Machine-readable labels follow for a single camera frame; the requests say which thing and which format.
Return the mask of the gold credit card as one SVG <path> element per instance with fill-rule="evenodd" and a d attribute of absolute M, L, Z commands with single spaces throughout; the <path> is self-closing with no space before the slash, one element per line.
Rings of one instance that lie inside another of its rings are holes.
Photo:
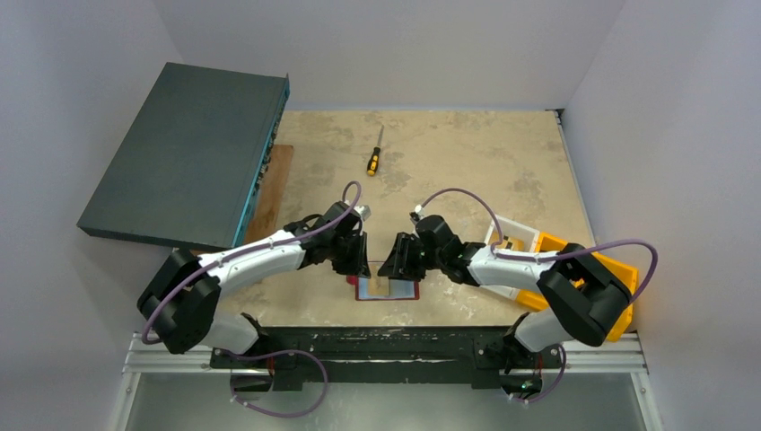
<path fill-rule="evenodd" d="M 366 294 L 368 296 L 388 296 L 390 295 L 389 281 L 385 277 L 370 278 L 366 285 Z"/>

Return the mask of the red card holder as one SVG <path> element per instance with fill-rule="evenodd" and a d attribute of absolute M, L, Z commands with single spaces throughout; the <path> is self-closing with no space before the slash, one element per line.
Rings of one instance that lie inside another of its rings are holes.
<path fill-rule="evenodd" d="M 370 278 L 376 278 L 377 270 L 382 265 L 382 260 L 370 260 L 369 266 L 372 273 Z M 368 296 L 366 294 L 367 281 L 370 278 L 354 277 L 346 275 L 346 283 L 354 288 L 356 301 L 416 301 L 420 298 L 419 283 L 413 281 L 387 278 L 389 281 L 390 295 Z"/>

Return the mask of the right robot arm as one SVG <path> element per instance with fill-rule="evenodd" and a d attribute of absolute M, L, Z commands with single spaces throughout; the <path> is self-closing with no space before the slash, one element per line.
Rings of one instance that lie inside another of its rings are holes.
<path fill-rule="evenodd" d="M 515 365 L 569 340 L 601 346 L 633 299 L 629 287 L 580 244 L 539 253 L 498 250 L 463 242 L 439 215 L 420 219 L 413 233 L 398 233 L 378 274 L 419 282 L 429 270 L 456 284 L 513 287 L 544 297 L 546 309 L 521 315 L 504 336 L 503 352 Z"/>

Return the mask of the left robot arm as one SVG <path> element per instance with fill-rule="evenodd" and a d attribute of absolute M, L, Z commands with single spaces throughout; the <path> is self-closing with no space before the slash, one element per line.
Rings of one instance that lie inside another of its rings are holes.
<path fill-rule="evenodd" d="M 341 276 L 368 277 L 371 210 L 338 201 L 322 215 L 286 224 L 263 240 L 227 251 L 195 255 L 177 250 L 164 261 L 136 308 L 145 317 L 143 342 L 172 354 L 196 346 L 232 352 L 244 366 L 267 358 L 267 343 L 253 318 L 222 310 L 220 300 L 265 278 L 329 262 Z"/>

